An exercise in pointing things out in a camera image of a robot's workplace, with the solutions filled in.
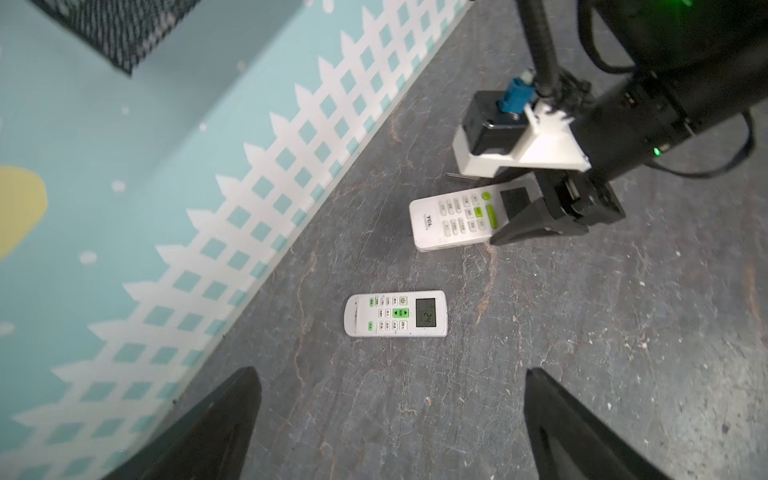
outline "gray floor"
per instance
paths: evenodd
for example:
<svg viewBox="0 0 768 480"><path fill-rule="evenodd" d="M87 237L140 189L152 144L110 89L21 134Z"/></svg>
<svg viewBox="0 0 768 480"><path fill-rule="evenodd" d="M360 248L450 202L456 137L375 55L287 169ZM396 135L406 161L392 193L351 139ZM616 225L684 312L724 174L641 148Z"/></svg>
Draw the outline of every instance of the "gray floor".
<svg viewBox="0 0 768 480"><path fill-rule="evenodd" d="M560 62L603 91L617 79L591 65L560 3L547 3ZM472 92L528 65L513 2L478 2L182 396L174 418L256 367L243 478L537 478L532 366L678 480L765 478L765 147L714 181L636 170L614 182L627 219L585 237L415 251L408 203L465 187L444 173ZM753 110L762 144L767 107ZM664 159L715 165L744 135L729 121ZM449 298L446 338L345 335L349 295L430 289Z"/></svg>

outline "remote control button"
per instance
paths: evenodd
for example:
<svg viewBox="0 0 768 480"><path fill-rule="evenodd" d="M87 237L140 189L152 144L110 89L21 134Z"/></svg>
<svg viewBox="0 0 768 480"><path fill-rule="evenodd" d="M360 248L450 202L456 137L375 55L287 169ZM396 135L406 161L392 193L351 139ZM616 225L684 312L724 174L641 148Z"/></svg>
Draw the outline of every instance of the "remote control button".
<svg viewBox="0 0 768 480"><path fill-rule="evenodd" d="M498 228L498 222L496 221L496 213L493 211L493 205L485 205L485 210L488 212L488 222L491 224L491 228Z"/></svg>

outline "remote control screen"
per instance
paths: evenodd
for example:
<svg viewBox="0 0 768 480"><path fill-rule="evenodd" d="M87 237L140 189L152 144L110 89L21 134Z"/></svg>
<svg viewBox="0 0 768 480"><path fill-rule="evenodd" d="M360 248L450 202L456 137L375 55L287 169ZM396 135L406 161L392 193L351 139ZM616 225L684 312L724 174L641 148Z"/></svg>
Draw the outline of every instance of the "remote control screen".
<svg viewBox="0 0 768 480"><path fill-rule="evenodd" d="M416 326L437 326L435 299L416 299Z"/></svg>

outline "air conditioner remote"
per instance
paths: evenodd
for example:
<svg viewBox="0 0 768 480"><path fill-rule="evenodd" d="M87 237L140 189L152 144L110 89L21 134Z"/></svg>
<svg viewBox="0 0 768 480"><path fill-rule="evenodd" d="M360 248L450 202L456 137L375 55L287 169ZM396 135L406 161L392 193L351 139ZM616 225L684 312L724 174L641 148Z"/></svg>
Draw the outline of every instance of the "air conditioner remote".
<svg viewBox="0 0 768 480"><path fill-rule="evenodd" d="M409 210L416 249L428 252L487 242L508 222L501 192L515 188L539 196L535 179L526 175L505 184L414 200Z"/></svg>
<svg viewBox="0 0 768 480"><path fill-rule="evenodd" d="M442 290L361 293L344 309L349 336L445 336L448 304Z"/></svg>

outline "black net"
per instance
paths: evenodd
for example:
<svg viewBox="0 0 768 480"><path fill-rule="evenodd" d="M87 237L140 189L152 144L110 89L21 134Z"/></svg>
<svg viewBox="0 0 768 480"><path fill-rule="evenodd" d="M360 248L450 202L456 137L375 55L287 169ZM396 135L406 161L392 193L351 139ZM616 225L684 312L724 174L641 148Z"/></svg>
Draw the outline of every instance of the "black net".
<svg viewBox="0 0 768 480"><path fill-rule="evenodd" d="M31 0L127 74L200 0Z"/></svg>

